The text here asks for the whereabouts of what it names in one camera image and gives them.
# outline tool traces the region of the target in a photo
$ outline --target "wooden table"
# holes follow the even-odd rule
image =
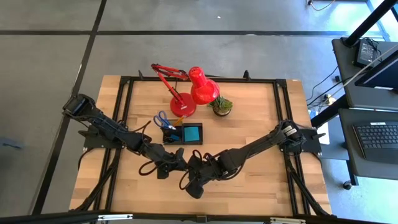
[[[118,92],[120,76],[104,76],[97,107],[111,117]],[[179,82],[179,92],[190,92],[191,83]],[[310,126],[310,118],[301,81],[287,80],[294,121]],[[203,145],[183,146],[184,158],[189,160],[194,149],[202,154],[216,154],[224,149],[239,148],[273,130],[278,123],[275,96],[271,84],[219,83],[221,94],[234,103],[232,112],[217,117],[211,108],[198,105],[193,116],[184,123],[203,123]],[[134,82],[127,119],[129,129],[151,120],[160,110],[168,118],[176,118],[170,110],[172,96],[162,82]],[[282,110],[286,117],[284,102]],[[162,132],[151,123],[145,133],[152,142],[162,142]],[[175,152],[178,146],[165,146]],[[98,181],[104,149],[95,149],[81,162],[70,208],[79,206]],[[303,153],[302,167],[305,183],[317,202],[331,212],[320,162],[312,154]],[[287,176],[282,153],[274,146],[247,161],[242,172],[229,181],[211,181],[204,186],[201,199],[194,199],[178,187],[183,172],[173,171],[165,180],[157,180],[156,173],[140,176],[138,168],[148,159],[122,150],[111,210],[114,212],[174,213],[208,215],[292,215]],[[101,206],[104,208],[104,188]],[[298,209],[303,213],[300,191],[296,186]]]

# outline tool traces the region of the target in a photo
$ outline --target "desk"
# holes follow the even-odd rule
[[[351,183],[353,185],[358,184],[355,179],[356,175],[398,180],[398,165],[367,161],[363,157],[353,130],[353,124],[358,122],[371,122],[381,119],[395,121],[398,119],[398,113],[340,109],[339,116],[349,154],[347,165]]]
[[[360,68],[352,64],[356,48],[345,47],[340,39],[331,41],[335,51],[341,79],[352,77],[360,71]],[[384,53],[397,42],[381,42],[378,49]],[[398,110],[398,94],[392,91],[356,86],[353,80],[344,87],[345,95],[336,100],[331,106],[323,110],[319,115],[311,119],[313,127],[319,128],[323,123],[337,115],[340,108],[371,108],[380,110]]]
[[[99,91],[97,107],[111,116],[118,92],[120,76],[105,76]],[[179,82],[179,92],[190,92],[191,83]],[[241,147],[268,134],[278,122],[273,87],[263,83],[219,83],[221,94],[234,103],[231,114],[220,118],[211,108],[198,105],[195,114],[184,123],[203,123],[203,145],[183,146],[186,160],[194,149],[204,154],[216,154],[224,149]],[[288,80],[287,88],[293,117],[296,123],[309,126],[302,84]],[[166,111],[169,119],[172,96],[162,82],[135,81],[128,113],[129,129],[142,126],[159,110]],[[152,142],[162,142],[162,132],[151,123],[146,131]],[[175,152],[178,146],[165,146]],[[73,191],[70,208],[79,206],[98,181],[104,150],[95,149],[82,160]],[[322,168],[312,154],[303,153],[302,167],[305,183],[317,202],[331,213],[323,179]],[[122,150],[111,210],[114,212],[209,214],[209,215],[292,215],[287,176],[282,153],[278,147],[270,148],[250,158],[242,172],[224,182],[211,181],[205,185],[201,199],[194,199],[178,187],[183,172],[173,171],[165,180],[156,174],[140,176],[138,168],[148,160],[125,149]],[[104,188],[100,208],[104,208]],[[300,191],[295,188],[298,209],[302,213]]]

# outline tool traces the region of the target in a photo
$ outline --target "concrete floor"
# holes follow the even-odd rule
[[[99,5],[100,0],[0,0],[0,29],[90,30]],[[338,2],[317,12],[304,0],[108,0],[99,29],[351,31],[369,13],[360,2]],[[149,65],[160,63],[185,70],[199,65],[206,73],[225,77],[240,77],[248,69],[256,78],[301,79],[309,97],[312,87],[336,67],[332,38],[97,36],[80,93],[96,98],[103,75],[137,75],[138,69],[154,75]],[[87,41],[85,35],[0,35],[0,136],[25,145],[20,150],[0,147],[0,217],[29,213]],[[332,84],[327,80],[315,95]],[[70,124],[46,213],[68,209],[83,144],[77,134],[81,128]],[[398,202],[392,200],[398,196],[397,181],[359,178],[360,186],[345,191],[341,184],[349,177],[344,161],[323,161],[323,171],[335,215],[398,222],[393,215]]]

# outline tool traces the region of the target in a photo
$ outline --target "scissors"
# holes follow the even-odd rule
[[[154,116],[154,123],[160,128],[175,130],[175,127],[173,127],[167,120],[165,111],[159,111],[159,114]]]

